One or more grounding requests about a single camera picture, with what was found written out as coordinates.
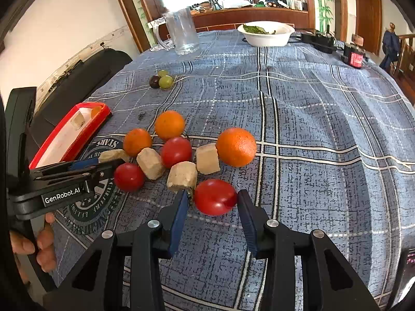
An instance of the leafy vegetable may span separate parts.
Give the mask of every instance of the leafy vegetable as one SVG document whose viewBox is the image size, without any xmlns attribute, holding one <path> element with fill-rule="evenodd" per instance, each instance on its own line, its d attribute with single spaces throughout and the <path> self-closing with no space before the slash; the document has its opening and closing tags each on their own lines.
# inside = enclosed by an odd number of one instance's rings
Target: leafy vegetable
<svg viewBox="0 0 415 311">
<path fill-rule="evenodd" d="M 247 33 L 268 35 L 264 28 L 258 26 L 247 26 L 244 24 L 244 30 Z"/>
</svg>

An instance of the blue tablecloth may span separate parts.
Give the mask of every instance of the blue tablecloth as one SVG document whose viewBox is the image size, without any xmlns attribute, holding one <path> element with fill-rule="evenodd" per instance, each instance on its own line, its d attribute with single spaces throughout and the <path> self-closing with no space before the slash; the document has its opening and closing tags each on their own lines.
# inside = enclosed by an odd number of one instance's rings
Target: blue tablecloth
<svg viewBox="0 0 415 311">
<path fill-rule="evenodd" d="M 200 34 L 201 51 L 147 51 L 98 89 L 90 101 L 113 117 L 82 158 L 122 148 L 136 127 L 154 132 L 163 111 L 186 121 L 192 146 L 214 142 L 227 127 L 249 130 L 258 144 L 242 168 L 221 164 L 214 177 L 246 188 L 256 205 L 293 230 L 324 230 L 358 272 L 379 305 L 391 292 L 401 249 L 415 236 L 414 110 L 396 83 L 372 61 L 356 70 L 310 45 L 256 48 L 237 31 Z M 151 89 L 150 76 L 166 69 L 173 88 Z M 158 150 L 162 141 L 154 138 Z M 54 225 L 59 284 L 104 229 L 134 230 L 157 216 L 174 195 L 168 172 L 136 194 L 113 181 L 94 200 L 57 212 Z M 129 260 L 124 292 L 128 304 Z M 300 260 L 296 261 L 300 269 Z M 190 207 L 171 261 L 161 260 L 167 310 L 258 310 L 265 260 L 246 248 L 236 207 L 215 218 Z M 296 308 L 302 310 L 301 271 Z"/>
</svg>

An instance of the human hand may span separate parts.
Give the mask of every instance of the human hand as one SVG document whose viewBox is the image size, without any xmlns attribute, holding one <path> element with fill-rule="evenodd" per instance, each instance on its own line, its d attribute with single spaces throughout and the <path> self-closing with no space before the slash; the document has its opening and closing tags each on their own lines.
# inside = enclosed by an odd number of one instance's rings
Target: human hand
<svg viewBox="0 0 415 311">
<path fill-rule="evenodd" d="M 45 228 L 37 236 L 37 247 L 39 252 L 36 260 L 42 267 L 44 272 L 52 271 L 56 268 L 56 255 L 53 246 L 53 229 L 51 223 L 55 221 L 53 213 L 45 214 Z M 18 232 L 10 231 L 10 241 L 12 244 L 13 253 L 17 255 L 29 255 L 34 253 L 34 245 L 27 238 L 20 235 Z M 28 282 L 26 273 L 22 270 L 20 262 L 16 260 L 19 269 L 20 277 L 24 283 Z"/>
</svg>

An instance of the red tomato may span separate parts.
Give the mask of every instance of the red tomato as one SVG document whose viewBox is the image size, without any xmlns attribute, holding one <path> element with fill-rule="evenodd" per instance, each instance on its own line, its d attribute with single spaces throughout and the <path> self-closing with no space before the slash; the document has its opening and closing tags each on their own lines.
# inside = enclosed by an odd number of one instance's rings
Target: red tomato
<svg viewBox="0 0 415 311">
<path fill-rule="evenodd" d="M 226 181 L 208 179 L 196 186 L 195 205 L 202 213 L 218 216 L 226 214 L 236 204 L 235 188 Z"/>
<path fill-rule="evenodd" d="M 120 190 L 135 192 L 144 185 L 145 176 L 137 165 L 126 162 L 117 167 L 114 172 L 114 182 Z"/>
<path fill-rule="evenodd" d="M 179 162 L 190 161 L 192 159 L 192 145 L 187 139 L 174 137 L 165 142 L 161 148 L 160 156 L 163 165 L 171 168 L 171 166 Z"/>
</svg>

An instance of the grape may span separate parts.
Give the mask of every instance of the grape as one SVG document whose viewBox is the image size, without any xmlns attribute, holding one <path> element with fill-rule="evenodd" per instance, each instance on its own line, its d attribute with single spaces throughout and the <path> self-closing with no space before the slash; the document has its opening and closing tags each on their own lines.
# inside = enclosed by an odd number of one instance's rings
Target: grape
<svg viewBox="0 0 415 311">
<path fill-rule="evenodd" d="M 167 76 L 168 74 L 169 74 L 169 72 L 168 72 L 167 70 L 160 70 L 160 71 L 158 72 L 158 75 L 159 75 L 160 77 Z"/>
<path fill-rule="evenodd" d="M 158 81 L 158 84 L 160 85 L 162 89 L 165 89 L 165 90 L 169 89 L 173 85 L 173 77 L 169 75 L 164 76 L 160 78 L 160 80 Z"/>
<path fill-rule="evenodd" d="M 150 86 L 153 88 L 153 89 L 158 89 L 159 87 L 160 87 L 160 85 L 158 84 L 158 81 L 160 80 L 160 76 L 157 76 L 157 75 L 155 75 L 155 76 L 151 76 L 150 77 Z"/>
</svg>

